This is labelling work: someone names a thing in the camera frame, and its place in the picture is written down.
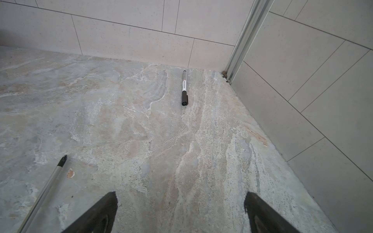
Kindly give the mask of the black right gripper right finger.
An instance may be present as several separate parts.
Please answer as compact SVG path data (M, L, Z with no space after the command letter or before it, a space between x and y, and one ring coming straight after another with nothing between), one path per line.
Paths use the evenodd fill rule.
M247 192L244 209L248 215L252 233L300 233L253 192Z

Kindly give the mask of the orange black handled screwdriver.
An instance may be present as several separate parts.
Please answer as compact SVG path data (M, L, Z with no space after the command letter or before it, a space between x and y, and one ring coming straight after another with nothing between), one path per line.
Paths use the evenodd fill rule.
M26 218L24 219L23 223L21 224L18 233L26 233L28 228L30 227L33 219L35 218L38 210L42 206L42 203L47 197L47 194L49 193L51 187L55 183L60 171L62 170L63 166L65 165L66 161L68 159L67 155L64 155L61 160L59 161L58 165L54 169L52 175L46 182L45 186L43 187L42 191L40 192L37 200L34 202L34 205L30 209L29 213L27 214Z

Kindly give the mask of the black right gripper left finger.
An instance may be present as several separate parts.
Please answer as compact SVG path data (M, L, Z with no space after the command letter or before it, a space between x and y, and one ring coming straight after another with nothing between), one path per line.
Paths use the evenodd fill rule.
M108 192L62 233L110 233L117 209L116 192Z

